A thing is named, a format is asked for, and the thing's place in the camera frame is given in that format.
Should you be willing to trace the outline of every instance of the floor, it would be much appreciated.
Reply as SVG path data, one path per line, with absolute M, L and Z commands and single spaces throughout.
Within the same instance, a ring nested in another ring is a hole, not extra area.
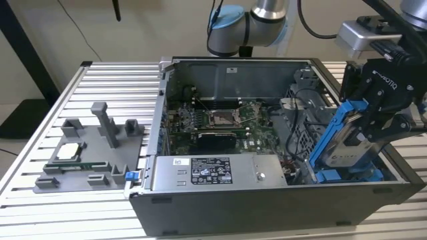
M 0 124 L 8 118 L 16 107 L 17 104 L 0 105 Z M 0 139 L 0 148 L 18 154 L 26 144 L 26 141 L 28 139 Z M 14 158 L 14 155 L 0 151 L 0 179 L 6 173 Z

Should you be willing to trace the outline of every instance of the blue latch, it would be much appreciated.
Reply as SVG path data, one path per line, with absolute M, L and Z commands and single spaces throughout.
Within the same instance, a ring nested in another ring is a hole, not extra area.
M 319 183 L 327 183 L 341 180 L 340 174 L 335 169 L 320 170 L 315 177 L 317 178 Z
M 140 172 L 138 171 L 128 171 L 124 175 L 124 180 L 136 182 L 137 180 L 140 180 Z

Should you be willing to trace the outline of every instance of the black stand leg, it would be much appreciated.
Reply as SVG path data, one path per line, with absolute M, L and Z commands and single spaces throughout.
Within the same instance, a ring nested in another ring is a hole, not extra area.
M 252 57 L 252 51 L 253 51 L 252 46 L 240 46 L 238 47 L 238 57 L 242 57 L 242 58 Z
M 26 139 L 53 106 L 60 92 L 6 0 L 0 0 L 0 30 L 44 96 L 44 99 L 24 100 L 0 126 L 0 138 Z

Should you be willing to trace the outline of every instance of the motherboard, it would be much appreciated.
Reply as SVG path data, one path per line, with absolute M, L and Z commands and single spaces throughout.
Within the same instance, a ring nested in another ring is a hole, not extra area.
M 169 154 L 276 154 L 284 150 L 262 101 L 173 102 L 168 106 Z

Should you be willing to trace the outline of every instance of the green circuit board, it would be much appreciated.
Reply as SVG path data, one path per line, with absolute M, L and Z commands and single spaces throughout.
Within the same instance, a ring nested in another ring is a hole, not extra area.
M 168 115 L 169 151 L 174 156 L 198 154 L 197 139 L 202 133 L 234 135 L 234 147 L 222 149 L 221 154 L 284 155 L 276 131 L 269 126 L 266 107 L 261 102 L 242 101 L 236 109 L 216 110 L 181 105 L 169 110 Z

